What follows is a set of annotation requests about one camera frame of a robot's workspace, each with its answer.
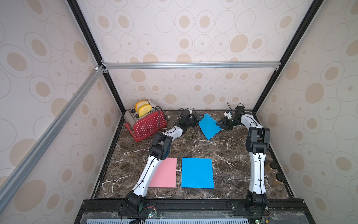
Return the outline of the left aluminium rail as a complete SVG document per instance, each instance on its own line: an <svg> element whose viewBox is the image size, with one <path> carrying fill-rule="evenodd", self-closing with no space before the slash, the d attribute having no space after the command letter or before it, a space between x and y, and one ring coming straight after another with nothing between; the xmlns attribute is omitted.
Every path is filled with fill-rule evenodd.
<svg viewBox="0 0 358 224"><path fill-rule="evenodd" d="M78 108L90 88L104 71L105 68L103 65L95 68L39 140L35 142L27 155L9 176L8 180L4 182L4 185L1 187L1 212L5 210L19 188L30 175L33 168L37 165L46 150L50 147L54 139L67 123L70 116Z"/></svg>

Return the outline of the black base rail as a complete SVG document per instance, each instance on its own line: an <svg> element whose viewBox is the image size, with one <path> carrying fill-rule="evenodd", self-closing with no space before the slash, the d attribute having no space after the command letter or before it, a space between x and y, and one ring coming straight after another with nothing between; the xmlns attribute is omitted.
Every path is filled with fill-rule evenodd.
<svg viewBox="0 0 358 224"><path fill-rule="evenodd" d="M122 199L84 200L76 224L313 224L302 199L270 199L246 212L243 199L147 199L141 213Z"/></svg>

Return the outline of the red toaster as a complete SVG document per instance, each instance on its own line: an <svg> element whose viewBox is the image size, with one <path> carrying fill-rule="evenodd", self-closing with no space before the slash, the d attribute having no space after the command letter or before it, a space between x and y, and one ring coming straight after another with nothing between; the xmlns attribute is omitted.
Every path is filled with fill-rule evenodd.
<svg viewBox="0 0 358 224"><path fill-rule="evenodd" d="M125 114L125 126L136 142L142 141L167 126L164 111L151 100L146 100L152 106L152 111L143 117L138 116L135 106Z"/></svg>

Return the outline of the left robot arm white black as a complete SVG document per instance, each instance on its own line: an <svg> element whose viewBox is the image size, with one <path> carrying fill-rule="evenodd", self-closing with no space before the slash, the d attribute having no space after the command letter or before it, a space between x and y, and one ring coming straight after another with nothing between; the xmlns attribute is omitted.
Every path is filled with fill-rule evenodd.
<svg viewBox="0 0 358 224"><path fill-rule="evenodd" d="M157 132L149 148L149 157L146 166L132 191L126 197L124 205L140 214L144 207L145 197L153 176L159 165L168 157L172 141L180 138L189 127L196 127L204 118L204 115L193 113L192 110L184 110L173 128L166 132Z"/></svg>

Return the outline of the yellow toast slice back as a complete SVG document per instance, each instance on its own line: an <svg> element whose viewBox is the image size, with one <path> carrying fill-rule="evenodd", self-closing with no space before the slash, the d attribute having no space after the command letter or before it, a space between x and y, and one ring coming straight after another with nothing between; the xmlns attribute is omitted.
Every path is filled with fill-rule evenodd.
<svg viewBox="0 0 358 224"><path fill-rule="evenodd" d="M135 105L135 111L138 112L139 109L145 105L149 105L149 102L146 100L140 101Z"/></svg>

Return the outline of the brown jar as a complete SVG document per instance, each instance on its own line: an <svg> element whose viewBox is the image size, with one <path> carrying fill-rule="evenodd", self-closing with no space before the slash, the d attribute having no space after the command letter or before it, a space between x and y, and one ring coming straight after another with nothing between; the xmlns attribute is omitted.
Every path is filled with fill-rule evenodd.
<svg viewBox="0 0 358 224"><path fill-rule="evenodd" d="M278 170L278 167L279 167L278 163L272 161L265 165L264 172L266 175L270 175L270 174L276 172Z"/></svg>
<svg viewBox="0 0 358 224"><path fill-rule="evenodd" d="M281 174L281 173L277 173L277 174L273 174L270 178L269 178L269 184L274 185L274 186L279 186L281 184L283 184L285 181L285 175Z"/></svg>

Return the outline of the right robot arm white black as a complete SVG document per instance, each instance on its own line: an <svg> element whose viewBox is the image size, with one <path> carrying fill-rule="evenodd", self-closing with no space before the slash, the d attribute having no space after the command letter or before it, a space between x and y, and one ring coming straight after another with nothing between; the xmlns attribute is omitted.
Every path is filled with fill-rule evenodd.
<svg viewBox="0 0 358 224"><path fill-rule="evenodd" d="M263 211L267 206L267 194L264 183L264 165L269 149L270 130L255 120L253 115L227 111L216 123L223 130L232 130L241 125L248 129L245 147L250 157L250 183L244 208L248 214Z"/></svg>

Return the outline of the yellow toast slice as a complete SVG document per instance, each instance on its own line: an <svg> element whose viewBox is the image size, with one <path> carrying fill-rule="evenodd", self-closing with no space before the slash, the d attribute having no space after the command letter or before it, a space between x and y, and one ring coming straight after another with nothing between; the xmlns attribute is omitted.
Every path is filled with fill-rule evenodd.
<svg viewBox="0 0 358 224"><path fill-rule="evenodd" d="M149 105L149 102L146 100L140 101L135 105L135 111L138 112L139 109L145 105Z"/></svg>
<svg viewBox="0 0 358 224"><path fill-rule="evenodd" d="M143 117L151 111L152 111L152 106L150 104L143 105L138 109L138 116Z"/></svg>

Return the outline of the brown jar back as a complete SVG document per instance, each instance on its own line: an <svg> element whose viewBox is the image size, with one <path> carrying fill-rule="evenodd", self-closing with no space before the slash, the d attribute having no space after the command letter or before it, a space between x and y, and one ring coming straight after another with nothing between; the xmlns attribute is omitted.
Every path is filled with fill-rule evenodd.
<svg viewBox="0 0 358 224"><path fill-rule="evenodd" d="M278 167L279 167L278 163L272 161L265 165L264 172L266 175L270 175L270 174L276 172L278 170Z"/></svg>

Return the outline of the blue paper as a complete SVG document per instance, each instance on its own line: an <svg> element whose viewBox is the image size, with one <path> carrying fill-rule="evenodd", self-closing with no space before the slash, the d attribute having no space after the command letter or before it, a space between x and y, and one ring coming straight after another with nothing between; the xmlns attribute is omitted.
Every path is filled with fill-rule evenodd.
<svg viewBox="0 0 358 224"><path fill-rule="evenodd" d="M212 159L182 158L181 187L213 189Z"/></svg>
<svg viewBox="0 0 358 224"><path fill-rule="evenodd" d="M207 140L210 140L222 130L216 123L217 122L209 114L205 114L203 119L199 122L199 126Z"/></svg>

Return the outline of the yellow toast slice front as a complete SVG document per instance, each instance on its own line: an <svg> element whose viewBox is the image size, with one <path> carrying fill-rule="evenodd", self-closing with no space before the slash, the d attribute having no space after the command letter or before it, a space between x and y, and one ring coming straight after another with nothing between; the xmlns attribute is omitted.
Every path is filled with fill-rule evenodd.
<svg viewBox="0 0 358 224"><path fill-rule="evenodd" d="M152 111L152 106L150 104L143 105L138 109L138 116L143 117L151 111Z"/></svg>

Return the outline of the pink paper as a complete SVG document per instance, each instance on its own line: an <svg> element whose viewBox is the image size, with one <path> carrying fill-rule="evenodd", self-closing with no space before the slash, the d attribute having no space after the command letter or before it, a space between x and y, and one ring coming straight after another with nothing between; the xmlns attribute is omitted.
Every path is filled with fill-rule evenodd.
<svg viewBox="0 0 358 224"><path fill-rule="evenodd" d="M156 170L149 188L175 188L177 158L166 158Z"/></svg>

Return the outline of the horizontal aluminium rail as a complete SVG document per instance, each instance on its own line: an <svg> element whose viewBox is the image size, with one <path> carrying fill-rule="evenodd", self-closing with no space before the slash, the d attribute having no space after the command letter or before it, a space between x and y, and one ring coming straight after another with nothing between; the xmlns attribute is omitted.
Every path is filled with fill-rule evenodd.
<svg viewBox="0 0 358 224"><path fill-rule="evenodd" d="M279 68L279 61L247 62L173 62L173 63L107 63L107 70L142 70L142 69L235 69L235 68Z"/></svg>

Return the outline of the brown jar front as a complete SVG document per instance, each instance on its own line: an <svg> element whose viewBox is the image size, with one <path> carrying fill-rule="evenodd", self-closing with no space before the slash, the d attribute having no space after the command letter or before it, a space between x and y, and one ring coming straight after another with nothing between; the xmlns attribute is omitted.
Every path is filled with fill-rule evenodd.
<svg viewBox="0 0 358 224"><path fill-rule="evenodd" d="M269 178L269 184L274 185L274 186L279 186L281 184L283 184L285 181L285 175L281 174L281 173L277 173L277 174L273 174L270 178Z"/></svg>

